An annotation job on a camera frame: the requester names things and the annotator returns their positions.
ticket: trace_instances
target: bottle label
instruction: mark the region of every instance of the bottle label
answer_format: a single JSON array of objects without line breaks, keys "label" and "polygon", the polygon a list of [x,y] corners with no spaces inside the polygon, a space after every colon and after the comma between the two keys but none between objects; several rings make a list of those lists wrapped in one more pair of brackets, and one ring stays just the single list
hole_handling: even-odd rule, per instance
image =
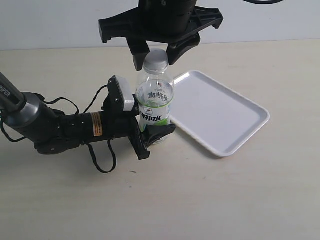
[{"label": "bottle label", "polygon": [[162,107],[149,107],[140,104],[139,109],[141,131],[143,132],[145,130],[146,125],[164,126],[171,124],[170,106],[170,103]]}]

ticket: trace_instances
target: bottle cap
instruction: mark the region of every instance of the bottle cap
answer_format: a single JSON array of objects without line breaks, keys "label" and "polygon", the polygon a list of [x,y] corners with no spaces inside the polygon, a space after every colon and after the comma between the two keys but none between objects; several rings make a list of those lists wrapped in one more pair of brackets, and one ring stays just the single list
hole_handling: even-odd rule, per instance
[{"label": "bottle cap", "polygon": [[168,68],[168,55],[165,50],[154,48],[145,57],[143,68],[147,73],[163,73]]}]

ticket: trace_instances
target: orange warning label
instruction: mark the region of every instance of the orange warning label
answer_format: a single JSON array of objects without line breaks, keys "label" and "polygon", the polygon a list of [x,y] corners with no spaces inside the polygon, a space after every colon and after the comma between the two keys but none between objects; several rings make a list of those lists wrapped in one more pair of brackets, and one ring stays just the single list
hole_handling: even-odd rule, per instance
[{"label": "orange warning label", "polygon": [[91,113],[92,123],[93,123],[93,135],[95,137],[100,137],[103,135],[101,116],[98,112]]}]

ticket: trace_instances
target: black cable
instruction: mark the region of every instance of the black cable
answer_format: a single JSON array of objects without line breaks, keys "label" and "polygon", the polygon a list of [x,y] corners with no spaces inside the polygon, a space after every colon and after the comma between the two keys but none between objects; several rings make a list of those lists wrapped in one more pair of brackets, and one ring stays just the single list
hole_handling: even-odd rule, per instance
[{"label": "black cable", "polygon": [[1,129],[1,132],[3,133],[3,135],[6,137],[6,139],[8,139],[12,143],[18,143],[18,142],[26,139],[26,137],[21,137],[21,138],[15,140],[9,136],[9,134],[6,132],[5,127],[4,127],[4,113],[3,112],[1,112],[0,129]]},{"label": "black cable", "polygon": [[67,98],[64,98],[64,97],[59,97],[53,101],[43,101],[45,104],[48,104],[48,105],[52,105],[52,104],[56,104],[57,102],[59,102],[60,100],[66,100],[68,101],[69,103],[73,104],[73,106],[75,106],[76,108],[76,112],[75,112],[75,115],[78,115],[80,113],[80,110],[78,108],[78,106],[76,104],[74,104],[72,101],[70,101],[69,99]]},{"label": "black cable", "polygon": [[259,1],[259,0],[242,0],[250,4],[258,4],[258,5],[271,5],[278,4],[283,2],[284,0],[270,0],[270,1]]},{"label": "black cable", "polygon": [[108,147],[109,147],[109,150],[110,150],[110,152],[111,152],[111,154],[112,154],[112,157],[113,157],[113,166],[112,166],[111,170],[109,170],[109,171],[105,171],[105,170],[103,170],[103,169],[99,166],[99,164],[98,164],[98,162],[97,162],[95,150],[94,150],[94,148],[92,147],[92,145],[91,145],[90,143],[84,143],[84,145],[87,145],[88,148],[89,148],[90,155],[91,155],[91,158],[92,158],[92,161],[93,161],[94,166],[96,167],[96,169],[98,169],[98,171],[99,171],[100,173],[103,173],[103,174],[111,173],[113,170],[115,170],[115,168],[116,168],[116,166],[117,166],[117,157],[116,157],[116,154],[115,154],[114,150],[112,149],[112,146],[111,146],[111,143],[110,143],[110,142],[111,142],[111,139],[108,140]]},{"label": "black cable", "polygon": [[108,85],[104,85],[104,86],[100,87],[100,89],[96,92],[96,94],[95,94],[92,102],[91,102],[91,103],[89,104],[89,106],[84,110],[84,112],[83,112],[84,114],[85,114],[85,113],[92,107],[92,105],[95,103],[95,101],[96,101],[99,93],[102,91],[102,89],[105,89],[106,87],[108,87]]}]

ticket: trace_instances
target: plastic water bottle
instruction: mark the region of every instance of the plastic water bottle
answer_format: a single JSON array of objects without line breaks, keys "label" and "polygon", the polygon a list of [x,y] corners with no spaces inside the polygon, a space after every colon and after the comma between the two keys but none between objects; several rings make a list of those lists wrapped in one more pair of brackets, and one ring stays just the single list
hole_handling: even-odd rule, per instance
[{"label": "plastic water bottle", "polygon": [[[140,129],[146,125],[171,124],[170,106],[174,99],[175,82],[168,74],[168,55],[162,49],[152,49],[146,56],[138,77],[136,97],[140,109]],[[167,137],[155,142],[163,142]]]}]

